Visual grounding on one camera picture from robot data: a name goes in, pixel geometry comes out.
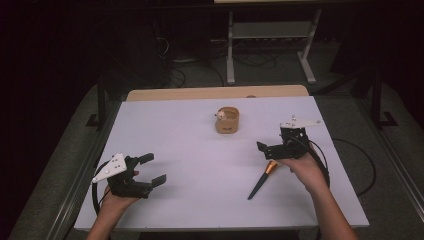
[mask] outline white shelf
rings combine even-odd
[[[292,38],[307,37],[310,21],[303,22],[248,22],[233,24],[233,38]]]

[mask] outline brown cup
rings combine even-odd
[[[215,128],[216,131],[222,134],[235,133],[238,130],[240,113],[237,108],[223,107],[218,110]]]

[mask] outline white table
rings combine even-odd
[[[215,131],[214,114],[223,106],[240,111],[235,134]],[[277,168],[255,197],[247,200],[267,165],[256,141],[281,144],[279,124],[293,114],[322,120],[314,98],[309,96],[122,103],[99,165],[119,152],[132,157],[154,153],[155,160],[136,168],[140,175],[134,179],[150,182],[167,174],[168,180],[148,199],[132,205],[116,229],[214,231],[317,226],[309,194],[287,167]],[[347,220],[353,227],[368,226],[325,119],[306,131],[327,157],[331,190]],[[106,184],[106,180],[99,182],[99,196]],[[95,217],[89,189],[75,228],[90,229]]]

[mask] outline black cable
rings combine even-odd
[[[200,65],[200,64],[196,64],[196,65],[183,65],[183,66],[174,66],[174,67],[175,67],[175,68],[186,68],[186,67],[206,67],[206,68],[212,69],[214,72],[216,72],[216,73],[218,74],[218,76],[219,76],[219,78],[220,78],[220,80],[221,80],[221,85],[222,85],[223,87],[225,86],[224,79],[222,78],[221,73],[220,73],[218,70],[216,70],[215,68],[213,68],[213,67],[211,67],[211,66],[209,66],[209,65]]]
[[[246,66],[250,66],[250,67],[257,67],[257,68],[261,68],[261,69],[273,69],[277,66],[277,59],[283,54],[283,52],[287,51],[288,49],[292,48],[295,44],[297,43],[297,41],[292,40],[291,44],[287,47],[285,47],[284,49],[280,50],[281,53],[279,53],[277,56],[272,56],[271,54],[268,54],[270,59],[267,59],[266,55],[264,54],[264,50],[261,48],[261,46],[259,45],[259,43],[257,43],[257,49],[259,50],[259,56],[262,56],[265,61],[262,63],[255,63],[254,61],[248,59],[248,57],[244,58],[245,61],[244,62],[241,60],[241,56],[239,54],[234,54],[233,58],[234,60],[236,60],[237,62],[239,62],[242,65],[246,65]],[[268,64],[272,62],[273,64],[270,67],[264,67],[264,65]]]
[[[211,58],[222,57],[222,56],[225,56],[225,54],[227,53],[228,42],[226,39],[212,41],[211,45],[215,45],[210,47],[210,49],[213,50],[213,51],[210,51]]]
[[[175,76],[174,73],[172,73],[172,70],[180,73],[182,75],[182,77],[179,78],[179,77]],[[169,74],[170,74],[171,78],[181,81],[181,83],[177,84],[175,81],[171,80],[170,83],[173,82],[176,85],[177,88],[181,88],[183,86],[185,87],[185,82],[186,82],[187,77],[186,77],[186,75],[184,74],[183,71],[181,71],[181,70],[179,70],[175,67],[170,67]]]
[[[104,167],[104,166],[106,166],[106,164],[108,164],[108,162],[109,161],[106,161],[106,162],[104,162],[102,165],[100,165],[100,167],[99,168],[97,168],[97,171],[96,171],[96,173],[94,174],[94,176],[96,176],[101,170],[102,170],[102,168]],[[103,195],[103,197],[102,197],[102,199],[100,200],[100,202],[101,201],[103,201],[103,198],[109,193],[109,191],[108,192],[106,192],[104,195]],[[92,196],[92,199],[93,199],[93,206],[94,206],[94,210],[96,211],[96,215],[99,215],[99,212],[100,212],[100,202],[98,201],[98,198],[97,198],[97,183],[92,183],[91,184],[91,196]]]
[[[134,72],[129,66],[127,66],[125,63],[123,63],[121,60],[119,60],[112,52],[110,52],[105,46],[102,45],[102,43],[97,39],[96,32],[99,31],[100,27],[107,23],[110,19],[116,16],[107,16],[104,19],[100,20],[93,28],[92,32],[89,34],[89,40],[93,41],[97,44],[94,44],[95,49],[97,52],[105,53],[109,60],[112,60],[114,63],[118,64],[120,69],[122,69],[125,73],[129,74],[131,77],[134,77],[135,79],[140,79],[141,83],[144,85],[149,85],[150,82],[144,80],[142,77],[140,77],[139,74]],[[165,38],[156,37],[157,41],[164,41],[166,43],[165,50],[162,53],[158,53],[159,58],[162,60],[162,65],[165,65],[165,57],[166,54],[170,48],[169,42]]]
[[[290,137],[290,139],[299,143],[302,147],[306,149],[306,151],[308,151],[309,154],[311,154],[312,158],[315,160],[315,162],[318,164],[318,167],[321,169],[322,175],[324,175],[325,181],[327,182],[327,186],[330,187],[330,173],[328,172],[328,169],[322,163],[318,154],[310,146],[306,146],[303,142],[299,141],[298,139],[294,137]]]
[[[315,237],[315,240],[321,240],[321,228],[318,227],[317,236]]]
[[[373,176],[372,176],[372,180],[371,180],[371,183],[368,185],[368,187],[366,187],[364,190],[362,190],[362,191],[360,191],[359,193],[357,193],[356,194],[356,196],[361,196],[361,195],[363,195],[363,194],[365,194],[365,193],[367,193],[373,186],[374,186],[374,184],[375,184],[375,181],[376,181],[376,179],[377,179],[377,168],[375,167],[375,164],[374,164],[374,161],[372,160],[372,158],[361,148],[361,147],[359,147],[358,145],[356,145],[356,144],[354,144],[354,143],[351,143],[351,142],[349,142],[349,141],[346,141],[346,140],[343,140],[343,139],[339,139],[339,138],[331,138],[332,140],[334,140],[334,141],[340,141],[340,142],[344,142],[344,143],[347,143],[347,144],[350,144],[351,146],[353,146],[353,147],[355,147],[355,148],[357,148],[359,151],[361,151],[364,155],[365,155],[365,157],[368,159],[368,161],[369,161],[369,163],[371,164],[371,167],[372,167],[372,172],[373,172]]]
[[[314,144],[315,147],[318,148],[318,150],[321,152],[322,157],[324,158],[324,162],[325,162],[325,168],[327,168],[328,170],[328,164],[327,164],[327,158],[325,157],[324,152],[322,151],[322,149],[318,146],[318,144],[316,144],[315,142],[309,140],[310,143]]]

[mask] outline human arm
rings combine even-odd
[[[139,200],[139,198],[118,197],[113,195],[109,190],[110,188],[107,186],[102,206],[88,233],[87,240],[108,239],[109,234],[115,228],[127,208]]]
[[[278,162],[288,166],[311,194],[318,224],[325,240],[357,239],[328,188],[318,164],[309,153],[299,159],[283,159]]]

